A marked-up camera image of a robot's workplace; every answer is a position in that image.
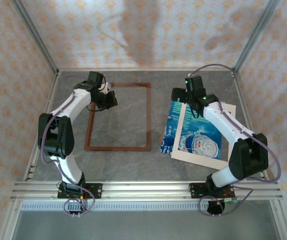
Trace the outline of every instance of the table surface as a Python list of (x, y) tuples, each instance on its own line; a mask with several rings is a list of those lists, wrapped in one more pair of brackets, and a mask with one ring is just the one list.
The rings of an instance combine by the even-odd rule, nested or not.
[[(204, 181), (217, 170), (172, 159), (160, 153), (159, 140), (164, 134), (173, 88), (185, 88), (187, 71), (106, 71), (111, 83), (151, 83), (151, 151), (85, 151), (90, 112), (85, 108), (73, 122), (75, 145), (73, 155), (86, 181)], [(87, 78), (89, 72), (62, 72), (52, 109), (59, 107), (73, 87)], [(229, 71), (201, 71), (207, 94), (219, 95), (232, 77)], [(91, 146), (142, 147), (147, 134), (147, 89), (115, 87), (118, 106), (96, 112)], [(229, 85), (222, 100), (236, 105), (236, 119), (246, 125), (235, 85)], [(227, 161), (228, 142), (223, 140), (222, 160)], [(33, 180), (60, 181), (55, 164), (44, 165), (38, 157)]]

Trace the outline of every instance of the patterned wallpaper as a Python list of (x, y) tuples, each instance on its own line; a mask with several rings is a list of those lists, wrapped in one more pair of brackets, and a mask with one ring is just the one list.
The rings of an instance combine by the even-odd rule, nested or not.
[(53, 74), (10, 0), (0, 0), (0, 226), (22, 181)]
[(268, 0), (23, 0), (58, 68), (233, 66)]
[[(282, 167), (287, 205), (287, 0), (281, 0), (241, 70), (241, 87), (253, 126), (268, 137)], [(276, 165), (271, 169), (276, 174)]]

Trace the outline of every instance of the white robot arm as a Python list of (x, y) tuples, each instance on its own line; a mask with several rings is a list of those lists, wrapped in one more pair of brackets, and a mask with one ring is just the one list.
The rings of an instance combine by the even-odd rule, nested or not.
[(267, 138), (262, 133), (254, 134), (228, 111), (221, 109), (218, 98), (206, 94), (201, 76), (187, 77), (185, 83), (186, 89), (172, 90), (171, 99), (187, 103), (191, 111), (210, 121), (233, 146), (228, 166), (207, 177), (207, 193), (204, 195), (216, 195), (223, 187), (266, 170), (268, 152), (252, 139), (267, 145)]
[[(72, 153), (75, 145), (72, 123), (90, 103), (95, 103), (99, 110), (109, 109), (118, 104), (110, 83), (104, 78), (101, 73), (91, 71), (88, 80), (77, 84), (73, 93), (61, 106), (50, 114), (43, 113), (39, 117), (38, 147), (42, 148), (43, 135), (47, 131), (43, 151), (60, 168), (59, 171), (62, 170), (62, 185), (72, 197), (79, 197), (82, 191), (71, 182), (79, 186), (85, 185), (85, 177)], [(50, 128), (46, 129), (46, 125), (55, 115)]]

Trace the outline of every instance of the vent grille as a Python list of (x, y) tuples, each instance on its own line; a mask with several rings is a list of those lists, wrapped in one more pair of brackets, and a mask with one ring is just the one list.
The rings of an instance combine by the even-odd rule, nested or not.
[[(33, 203), (25, 201), (22, 204), (23, 211), (62, 211), (64, 202), (43, 202)], [(208, 208), (208, 202), (203, 201), (200, 205), (201, 210)], [(80, 209), (76, 202), (70, 202), (67, 210)], [(183, 211), (198, 210), (197, 202), (100, 202), (97, 201), (92, 211)]]

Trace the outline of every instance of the white picture frame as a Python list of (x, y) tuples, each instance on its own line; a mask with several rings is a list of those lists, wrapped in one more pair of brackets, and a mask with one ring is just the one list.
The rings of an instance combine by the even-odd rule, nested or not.
[[(236, 106), (235, 105), (222, 103), (222, 107), (225, 110), (227, 110), (228, 112), (230, 112), (230, 114), (235, 118), (235, 116), (236, 116)], [(225, 168), (226, 166), (228, 166), (228, 161), (230, 159), (230, 155), (231, 155), (232, 150), (233, 150), (233, 146), (231, 146), (231, 144), (229, 144), (229, 147), (228, 147), (228, 161), (215, 159), (215, 158), (202, 156), (202, 155), (197, 155), (194, 153), (189, 153), (189, 152), (179, 150), (179, 143), (180, 143), (180, 137), (182, 134), (182, 128), (183, 128), (186, 108), (187, 108), (187, 104), (183, 103), (181, 105), (178, 127), (177, 127), (176, 135), (174, 138), (171, 158), (177, 159), (180, 161), (184, 161), (187, 163), (191, 163), (191, 164), (197, 164), (197, 165), (201, 165), (204, 167), (217, 169), (217, 170), (221, 170), (221, 169)]]

